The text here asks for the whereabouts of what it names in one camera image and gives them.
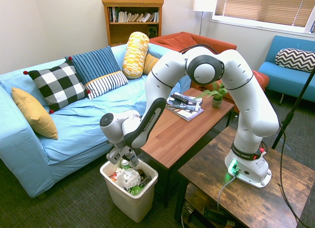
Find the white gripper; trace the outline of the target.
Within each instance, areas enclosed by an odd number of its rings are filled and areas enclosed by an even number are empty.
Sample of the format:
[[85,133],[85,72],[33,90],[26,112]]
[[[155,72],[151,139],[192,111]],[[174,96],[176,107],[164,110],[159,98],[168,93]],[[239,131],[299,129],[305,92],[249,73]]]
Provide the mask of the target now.
[[[124,155],[131,155],[132,149],[129,148],[126,151],[126,147],[124,148],[116,148],[114,146],[111,147],[109,153],[106,155],[106,158],[108,161],[110,161],[112,164],[117,164],[118,161],[124,156]],[[120,161],[121,166],[126,166],[126,160],[121,159]]]

